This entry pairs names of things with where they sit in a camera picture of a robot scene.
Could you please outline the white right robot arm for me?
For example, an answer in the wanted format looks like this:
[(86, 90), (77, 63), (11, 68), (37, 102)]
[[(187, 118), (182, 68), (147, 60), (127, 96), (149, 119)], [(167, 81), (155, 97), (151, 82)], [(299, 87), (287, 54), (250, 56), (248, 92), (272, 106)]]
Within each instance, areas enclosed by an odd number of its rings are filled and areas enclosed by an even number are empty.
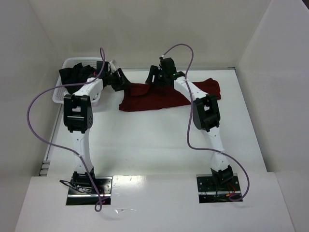
[(172, 87), (191, 102), (190, 116), (195, 127), (209, 139), (212, 151), (210, 159), (213, 182), (221, 186), (233, 178), (232, 167), (224, 155), (220, 136), (220, 111), (215, 94), (209, 94), (186, 78), (184, 72), (177, 71), (172, 58), (161, 56), (158, 66), (152, 65), (146, 79), (147, 84)]

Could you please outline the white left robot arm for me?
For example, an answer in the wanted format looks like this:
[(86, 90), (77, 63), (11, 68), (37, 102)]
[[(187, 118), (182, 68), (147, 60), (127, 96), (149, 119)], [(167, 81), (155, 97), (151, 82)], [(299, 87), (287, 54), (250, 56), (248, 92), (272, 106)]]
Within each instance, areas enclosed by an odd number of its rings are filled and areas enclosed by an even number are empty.
[(104, 87), (112, 86), (115, 91), (123, 90), (129, 81), (115, 61), (97, 61), (98, 74), (87, 79), (79, 90), (64, 96), (64, 125), (72, 136), (75, 168), (70, 182), (75, 188), (93, 189), (94, 167), (90, 158), (89, 133), (94, 117), (91, 102)]

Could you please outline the dark red t-shirt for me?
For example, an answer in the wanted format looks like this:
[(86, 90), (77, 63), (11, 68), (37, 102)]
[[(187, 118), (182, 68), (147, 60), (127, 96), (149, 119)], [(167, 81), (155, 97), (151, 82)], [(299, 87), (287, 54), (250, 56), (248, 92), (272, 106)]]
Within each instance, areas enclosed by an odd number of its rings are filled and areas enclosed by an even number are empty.
[(119, 110), (138, 112), (190, 105), (190, 95), (184, 96), (173, 87), (131, 83), (124, 90)]

